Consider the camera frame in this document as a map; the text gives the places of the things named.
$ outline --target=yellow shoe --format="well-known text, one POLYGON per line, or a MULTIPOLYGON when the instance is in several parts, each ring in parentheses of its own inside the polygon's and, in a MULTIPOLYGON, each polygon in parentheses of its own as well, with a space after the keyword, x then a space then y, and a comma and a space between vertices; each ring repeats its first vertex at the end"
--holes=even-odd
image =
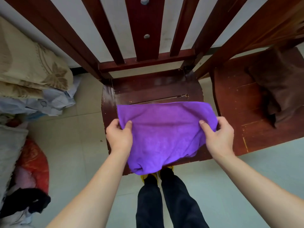
POLYGON ((143 181, 143 183, 145 183, 144 180, 145 180, 149 175, 153 175, 153 176, 156 178, 156 180, 157 180, 157 185, 158 185, 158 177, 157 177, 157 174, 156 174, 156 173, 141 175, 140 177, 141 177, 141 180, 143 181))
MULTIPOLYGON (((174 166, 167 166, 166 168, 172 169, 172 171, 173 171, 174 166)), ((158 176, 161 179, 161 170, 158 171, 158 176)))

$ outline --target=brown cloth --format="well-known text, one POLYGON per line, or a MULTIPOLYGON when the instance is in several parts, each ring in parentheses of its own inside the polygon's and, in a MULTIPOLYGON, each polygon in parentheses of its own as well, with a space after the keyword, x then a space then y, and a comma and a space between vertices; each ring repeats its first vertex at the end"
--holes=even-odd
POLYGON ((268 49, 261 53, 248 71, 268 92, 268 113, 275 115, 275 126, 292 117, 304 104, 304 68, 291 59, 292 48, 281 53, 268 49))

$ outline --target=purple towel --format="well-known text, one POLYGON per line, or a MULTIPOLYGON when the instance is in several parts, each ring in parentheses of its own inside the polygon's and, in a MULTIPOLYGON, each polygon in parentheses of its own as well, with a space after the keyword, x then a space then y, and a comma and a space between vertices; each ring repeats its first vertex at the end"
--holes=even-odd
POLYGON ((117 105, 120 126, 133 123, 133 146, 128 164, 132 172, 144 175, 182 157, 193 157, 206 143, 199 120, 213 131, 217 118, 205 102, 186 101, 164 104, 117 105))

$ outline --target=hand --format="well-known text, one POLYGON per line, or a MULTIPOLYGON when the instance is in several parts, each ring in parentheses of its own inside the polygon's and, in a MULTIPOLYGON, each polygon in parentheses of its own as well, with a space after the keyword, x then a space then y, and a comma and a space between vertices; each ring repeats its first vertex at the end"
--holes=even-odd
POLYGON ((130 154, 133 144, 132 122, 128 121, 123 130, 118 128, 118 123, 119 120, 114 119, 105 130, 111 153, 119 151, 130 154))
POLYGON ((206 135, 207 148, 215 160, 223 156, 235 156, 232 150, 234 130, 224 117, 217 117, 217 120, 220 129, 216 132, 200 120, 201 128, 206 135))

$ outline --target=beige fabric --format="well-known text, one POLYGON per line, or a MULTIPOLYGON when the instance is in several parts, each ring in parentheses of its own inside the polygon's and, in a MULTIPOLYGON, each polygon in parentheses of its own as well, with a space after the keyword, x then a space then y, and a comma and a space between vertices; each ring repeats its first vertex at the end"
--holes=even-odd
POLYGON ((0 95, 43 98, 43 89, 68 90, 73 74, 66 62, 33 42, 0 16, 0 95))

